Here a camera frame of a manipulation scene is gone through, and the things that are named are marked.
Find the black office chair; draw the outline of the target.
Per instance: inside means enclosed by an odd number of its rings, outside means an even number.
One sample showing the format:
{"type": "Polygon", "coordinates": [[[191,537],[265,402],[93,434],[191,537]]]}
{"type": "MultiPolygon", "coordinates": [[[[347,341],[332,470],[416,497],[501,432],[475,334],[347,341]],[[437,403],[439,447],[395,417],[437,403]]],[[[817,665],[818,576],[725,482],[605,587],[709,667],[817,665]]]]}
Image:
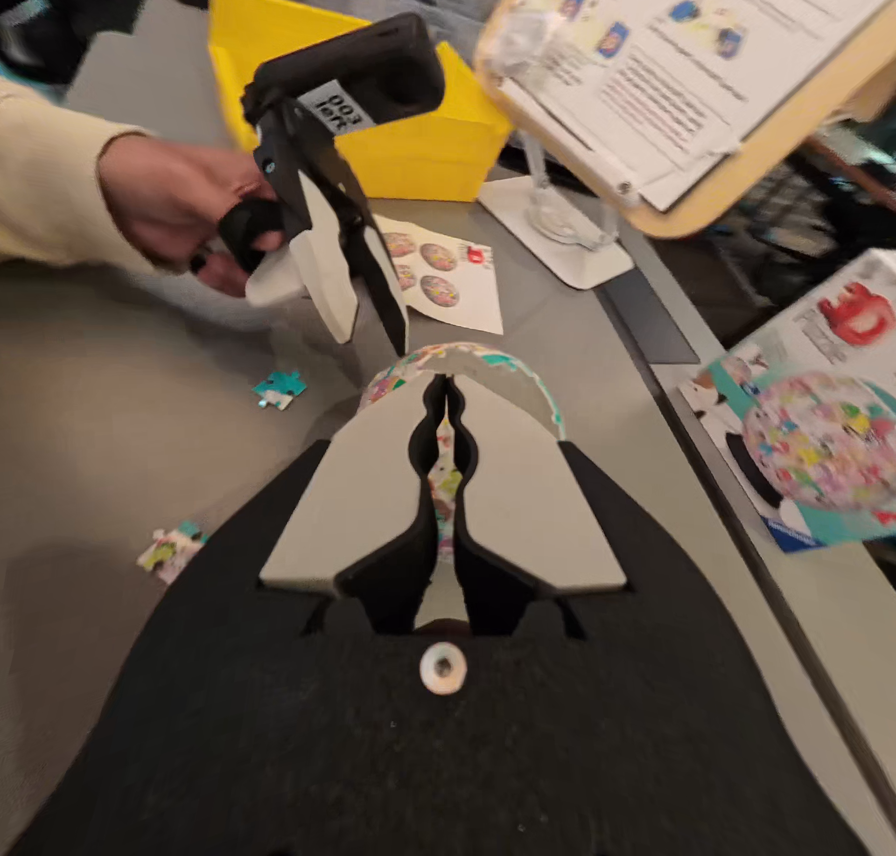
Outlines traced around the black office chair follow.
{"type": "Polygon", "coordinates": [[[1,0],[2,76],[67,89],[100,35],[132,35],[147,0],[1,0]]]}

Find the teal puzzle piece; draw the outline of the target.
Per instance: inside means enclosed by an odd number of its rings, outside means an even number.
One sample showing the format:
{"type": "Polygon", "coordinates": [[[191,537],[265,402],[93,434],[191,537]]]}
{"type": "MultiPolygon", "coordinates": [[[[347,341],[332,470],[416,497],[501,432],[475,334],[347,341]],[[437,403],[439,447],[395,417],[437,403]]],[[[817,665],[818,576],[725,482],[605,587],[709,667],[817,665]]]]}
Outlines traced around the teal puzzle piece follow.
{"type": "Polygon", "coordinates": [[[273,371],[252,388],[259,407],[274,407],[285,411],[308,388],[306,381],[296,370],[273,371]]]}

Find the white multicolour puzzle piece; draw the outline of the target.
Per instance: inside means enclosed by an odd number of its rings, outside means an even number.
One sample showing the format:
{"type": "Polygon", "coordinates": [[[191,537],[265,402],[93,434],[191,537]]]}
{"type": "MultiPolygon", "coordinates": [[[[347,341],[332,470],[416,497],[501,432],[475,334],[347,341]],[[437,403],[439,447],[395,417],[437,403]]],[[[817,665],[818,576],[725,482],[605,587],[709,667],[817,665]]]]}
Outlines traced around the white multicolour puzzle piece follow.
{"type": "Polygon", "coordinates": [[[172,585],[185,567],[208,541],[208,536],[192,521],[153,533],[152,544],[136,559],[136,565],[146,573],[172,585]]]}

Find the clear bag of small parts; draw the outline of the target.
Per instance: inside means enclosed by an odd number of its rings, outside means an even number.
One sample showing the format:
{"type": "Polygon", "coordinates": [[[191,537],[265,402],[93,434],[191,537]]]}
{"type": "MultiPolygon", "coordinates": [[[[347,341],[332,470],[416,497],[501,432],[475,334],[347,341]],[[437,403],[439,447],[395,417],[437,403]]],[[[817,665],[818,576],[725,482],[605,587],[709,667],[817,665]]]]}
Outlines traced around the clear bag of small parts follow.
{"type": "Polygon", "coordinates": [[[543,59],[567,22],[559,11],[514,7],[489,21],[476,47],[476,70],[489,78],[520,78],[543,59]]]}

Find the person's left forearm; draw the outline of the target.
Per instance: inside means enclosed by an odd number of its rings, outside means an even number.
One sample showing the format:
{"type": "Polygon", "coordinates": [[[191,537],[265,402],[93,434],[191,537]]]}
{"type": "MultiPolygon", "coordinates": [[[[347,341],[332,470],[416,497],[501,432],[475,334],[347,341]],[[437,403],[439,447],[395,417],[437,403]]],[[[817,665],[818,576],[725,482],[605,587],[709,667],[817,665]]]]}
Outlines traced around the person's left forearm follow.
{"type": "Polygon", "coordinates": [[[108,265],[153,275],[156,269],[121,234],[98,179],[106,148],[148,136],[52,104],[5,78],[1,83],[1,260],[58,268],[108,265]]]}

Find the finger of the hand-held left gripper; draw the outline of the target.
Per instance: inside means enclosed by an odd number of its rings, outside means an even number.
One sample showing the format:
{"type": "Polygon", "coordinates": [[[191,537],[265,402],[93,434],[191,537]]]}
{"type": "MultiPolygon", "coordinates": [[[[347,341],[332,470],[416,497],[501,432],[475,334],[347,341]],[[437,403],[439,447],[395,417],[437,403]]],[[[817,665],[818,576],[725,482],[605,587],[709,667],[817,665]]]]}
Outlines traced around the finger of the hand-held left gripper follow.
{"type": "Polygon", "coordinates": [[[310,225],[290,240],[290,257],[336,343],[352,339],[358,300],[341,245],[341,224],[330,202],[305,172],[298,173],[310,225]]]}
{"type": "Polygon", "coordinates": [[[364,284],[397,357],[409,350],[409,317],[385,241],[375,224],[361,223],[350,233],[350,270],[364,284]]]}

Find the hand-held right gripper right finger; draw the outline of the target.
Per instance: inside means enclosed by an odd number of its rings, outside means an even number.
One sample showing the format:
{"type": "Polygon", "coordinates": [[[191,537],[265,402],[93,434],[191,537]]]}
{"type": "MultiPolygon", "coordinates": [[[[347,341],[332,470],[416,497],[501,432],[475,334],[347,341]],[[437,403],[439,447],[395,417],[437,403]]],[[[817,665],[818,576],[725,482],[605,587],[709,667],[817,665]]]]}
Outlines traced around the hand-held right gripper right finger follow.
{"type": "Polygon", "coordinates": [[[623,591],[627,578],[558,439],[467,375],[448,379],[454,571],[474,636],[511,636],[540,602],[623,591]]]}

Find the person's left hand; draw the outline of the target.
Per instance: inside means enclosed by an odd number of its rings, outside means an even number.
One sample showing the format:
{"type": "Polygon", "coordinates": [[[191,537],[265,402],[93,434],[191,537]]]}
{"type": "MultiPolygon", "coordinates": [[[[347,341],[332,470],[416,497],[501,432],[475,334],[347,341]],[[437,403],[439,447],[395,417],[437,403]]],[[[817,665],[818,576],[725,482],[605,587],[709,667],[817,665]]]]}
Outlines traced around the person's left hand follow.
{"type": "Polygon", "coordinates": [[[247,273],[211,244],[234,206],[275,199],[251,156],[127,134],[105,147],[97,175],[109,214],[143,257],[164,271],[191,273],[229,297],[245,297],[247,273]]]}

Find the clear plastic packaging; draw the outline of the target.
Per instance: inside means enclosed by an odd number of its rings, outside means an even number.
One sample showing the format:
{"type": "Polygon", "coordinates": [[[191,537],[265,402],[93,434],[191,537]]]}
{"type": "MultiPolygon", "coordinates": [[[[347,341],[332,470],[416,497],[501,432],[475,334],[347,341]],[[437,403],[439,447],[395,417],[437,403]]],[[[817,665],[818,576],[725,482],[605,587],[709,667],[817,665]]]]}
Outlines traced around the clear plastic packaging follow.
{"type": "Polygon", "coordinates": [[[601,251],[614,244],[619,234],[616,210],[613,207],[604,209],[600,223],[594,223],[578,212],[554,188],[547,174],[546,153],[539,141],[527,132],[520,134],[520,140],[532,178],[527,209],[531,225],[553,242],[579,246],[587,251],[601,251]]]}

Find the teal puzzle box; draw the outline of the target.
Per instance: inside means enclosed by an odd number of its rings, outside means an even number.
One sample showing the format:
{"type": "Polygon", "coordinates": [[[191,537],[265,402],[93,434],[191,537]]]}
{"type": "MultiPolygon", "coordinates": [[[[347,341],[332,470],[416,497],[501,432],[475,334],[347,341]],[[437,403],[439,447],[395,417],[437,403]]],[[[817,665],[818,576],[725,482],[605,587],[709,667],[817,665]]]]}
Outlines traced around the teal puzzle box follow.
{"type": "Polygon", "coordinates": [[[678,390],[784,552],[895,532],[895,253],[866,251],[678,390]]]}

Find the yellow plastic bin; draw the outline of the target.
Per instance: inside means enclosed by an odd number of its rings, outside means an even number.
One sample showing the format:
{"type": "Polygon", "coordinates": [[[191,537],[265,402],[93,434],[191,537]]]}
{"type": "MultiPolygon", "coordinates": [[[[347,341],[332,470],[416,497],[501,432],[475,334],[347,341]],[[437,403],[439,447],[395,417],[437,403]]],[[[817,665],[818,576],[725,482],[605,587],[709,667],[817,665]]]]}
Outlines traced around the yellow plastic bin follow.
{"type": "MultiPolygon", "coordinates": [[[[235,145],[247,153],[258,145],[241,97],[262,63],[366,25],[290,0],[209,0],[208,50],[235,145]]],[[[336,139],[371,199],[476,201],[509,138],[510,121],[454,47],[442,42],[436,51],[446,84],[436,111],[336,139]]]]}

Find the colourful puzzle ball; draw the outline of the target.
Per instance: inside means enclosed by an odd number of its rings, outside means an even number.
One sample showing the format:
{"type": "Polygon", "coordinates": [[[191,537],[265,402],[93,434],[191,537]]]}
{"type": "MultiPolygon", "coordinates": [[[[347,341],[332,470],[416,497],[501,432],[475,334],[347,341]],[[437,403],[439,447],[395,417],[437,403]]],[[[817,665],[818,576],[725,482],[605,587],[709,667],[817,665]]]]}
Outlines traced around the colourful puzzle ball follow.
{"type": "MultiPolygon", "coordinates": [[[[558,440],[566,425],[554,396],[523,360],[498,348],[471,342],[421,347],[380,371],[364,389],[358,412],[376,404],[424,373],[466,376],[530,414],[558,440]]],[[[454,428],[446,413],[437,428],[438,458],[428,475],[438,527],[438,560],[454,563],[454,519],[462,474],[454,461],[454,428]]]]}

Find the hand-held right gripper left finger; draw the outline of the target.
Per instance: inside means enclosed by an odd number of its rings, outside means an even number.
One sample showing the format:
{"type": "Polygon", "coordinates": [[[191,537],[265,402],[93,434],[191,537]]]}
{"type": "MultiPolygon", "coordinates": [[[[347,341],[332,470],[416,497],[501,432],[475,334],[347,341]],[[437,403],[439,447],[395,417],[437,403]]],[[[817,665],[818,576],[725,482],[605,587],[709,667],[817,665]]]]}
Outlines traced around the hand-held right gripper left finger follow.
{"type": "Polygon", "coordinates": [[[411,632],[431,581],[438,524],[429,473],[447,379],[421,374],[360,410],[323,451],[259,581],[360,602],[376,632],[411,632]]]}

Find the paper instruction sheet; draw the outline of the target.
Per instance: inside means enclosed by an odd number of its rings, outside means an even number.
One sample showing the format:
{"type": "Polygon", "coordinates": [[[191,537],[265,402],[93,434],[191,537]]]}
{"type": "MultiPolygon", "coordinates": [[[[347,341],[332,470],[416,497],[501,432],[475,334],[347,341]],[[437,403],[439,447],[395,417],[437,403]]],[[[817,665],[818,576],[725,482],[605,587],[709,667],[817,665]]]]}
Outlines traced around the paper instruction sheet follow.
{"type": "Polygon", "coordinates": [[[409,309],[455,327],[504,334],[491,247],[378,214],[375,222],[409,309]]]}

